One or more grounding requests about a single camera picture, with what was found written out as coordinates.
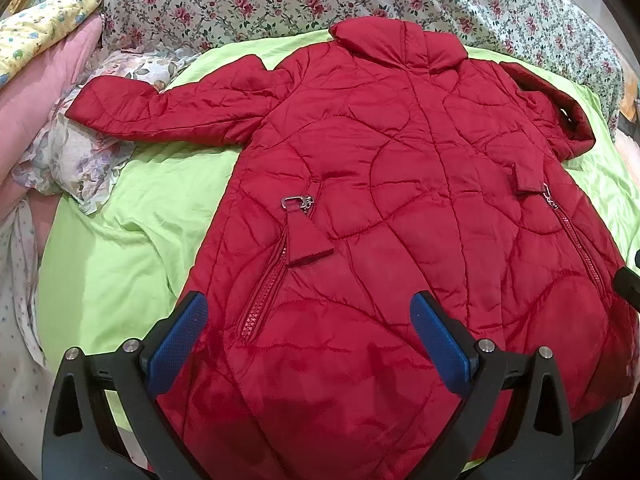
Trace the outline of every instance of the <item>red puffer jacket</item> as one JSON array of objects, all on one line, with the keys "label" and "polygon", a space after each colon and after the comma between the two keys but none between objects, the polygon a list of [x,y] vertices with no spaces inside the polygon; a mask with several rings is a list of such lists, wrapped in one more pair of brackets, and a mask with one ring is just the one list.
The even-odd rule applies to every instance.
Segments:
[{"label": "red puffer jacket", "polygon": [[245,147],[185,286],[209,322],[159,399],[196,458],[216,479],[404,478],[458,402],[409,322],[424,289],[500,348],[551,346],[574,418],[630,393],[624,261],[560,164],[594,144],[579,105],[415,24],[331,34],[163,94],[98,77],[67,112]]}]

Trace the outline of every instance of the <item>green bedsheet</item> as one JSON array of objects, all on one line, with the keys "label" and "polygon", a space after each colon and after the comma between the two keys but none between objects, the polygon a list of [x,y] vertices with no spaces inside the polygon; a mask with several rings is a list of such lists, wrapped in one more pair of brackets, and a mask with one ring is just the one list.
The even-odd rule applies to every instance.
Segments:
[{"label": "green bedsheet", "polygon": [[[257,54],[273,69],[297,48],[329,38],[319,31],[229,44],[203,54],[172,86],[197,81],[245,54]],[[471,57],[514,61],[487,50],[468,51]],[[613,147],[598,97],[526,66],[572,95],[586,111],[596,145],[565,167],[635,268],[640,194]],[[101,211],[87,217],[70,197],[60,201],[40,268],[37,303],[38,330],[51,367],[58,366],[70,346],[81,346],[87,354],[113,351],[129,337],[144,337],[156,320],[169,314],[238,153],[183,142],[143,145]],[[117,398],[110,400],[116,422],[128,428]]]}]

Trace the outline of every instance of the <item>zipper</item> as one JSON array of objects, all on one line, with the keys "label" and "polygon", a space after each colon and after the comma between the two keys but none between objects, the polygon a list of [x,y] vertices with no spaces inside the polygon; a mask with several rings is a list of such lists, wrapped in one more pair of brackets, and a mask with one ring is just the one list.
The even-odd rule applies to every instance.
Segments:
[{"label": "zipper", "polygon": [[[300,209],[305,214],[308,214],[311,206],[314,204],[314,199],[311,196],[287,196],[282,199],[282,207],[286,208],[286,204],[290,200],[298,200],[300,202]],[[256,332],[256,327],[260,325],[262,318],[267,310],[267,306],[271,303],[271,300],[275,296],[277,285],[280,284],[287,267],[287,237],[283,234],[280,243],[278,244],[278,250],[280,254],[273,262],[270,268],[266,271],[265,277],[262,283],[258,287],[257,293],[252,299],[252,306],[244,319],[242,324],[241,337],[245,342],[249,342],[252,335]]]},{"label": "zipper", "polygon": [[574,226],[571,224],[571,220],[569,220],[569,217],[567,216],[567,214],[564,212],[564,210],[562,210],[558,202],[556,202],[551,196],[551,192],[549,191],[549,186],[547,184],[544,184],[544,186],[545,186],[545,190],[543,191],[542,196],[546,200],[546,203],[549,205],[549,207],[556,213],[556,216],[558,216],[558,219],[560,220],[562,227],[564,228],[565,232],[569,235],[569,238],[573,242],[575,249],[578,251],[578,254],[580,254],[580,257],[582,258],[584,266],[586,267],[587,272],[591,277],[591,281],[594,283],[594,285],[598,289],[598,293],[602,298],[604,296],[604,284],[602,282],[602,278],[600,277],[600,274],[598,273],[598,269],[596,269],[596,266],[594,265],[593,260],[589,256],[589,253],[584,248],[584,245],[580,243],[580,238],[578,238],[578,234],[575,232]]}]

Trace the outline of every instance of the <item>zipper pull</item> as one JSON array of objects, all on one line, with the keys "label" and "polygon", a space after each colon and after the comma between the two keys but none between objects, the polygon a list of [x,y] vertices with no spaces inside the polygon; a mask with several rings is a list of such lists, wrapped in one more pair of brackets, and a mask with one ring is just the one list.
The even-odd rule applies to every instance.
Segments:
[{"label": "zipper pull", "polygon": [[306,213],[314,199],[311,196],[287,196],[282,207],[287,212],[287,265],[310,264],[334,252],[334,245],[322,234]]},{"label": "zipper pull", "polygon": [[551,197],[551,192],[549,191],[549,186],[546,183],[544,184],[544,186],[545,186],[545,190],[542,192],[542,196],[545,197],[546,203],[549,204],[551,209],[558,209],[558,204]]}]

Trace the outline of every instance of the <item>metal clasp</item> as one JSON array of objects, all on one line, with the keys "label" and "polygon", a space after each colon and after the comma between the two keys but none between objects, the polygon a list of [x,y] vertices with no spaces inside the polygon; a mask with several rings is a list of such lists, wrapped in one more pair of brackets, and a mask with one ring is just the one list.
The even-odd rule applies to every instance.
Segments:
[{"label": "metal clasp", "polygon": [[298,200],[300,202],[300,209],[302,209],[302,211],[305,213],[314,203],[314,198],[312,196],[286,196],[282,199],[283,209],[287,208],[287,202],[289,200]]},{"label": "metal clasp", "polygon": [[549,191],[549,186],[546,183],[543,185],[545,186],[545,190],[542,192],[542,196],[545,198],[546,203],[550,205],[551,209],[558,209],[558,204],[551,196],[551,192]]}]

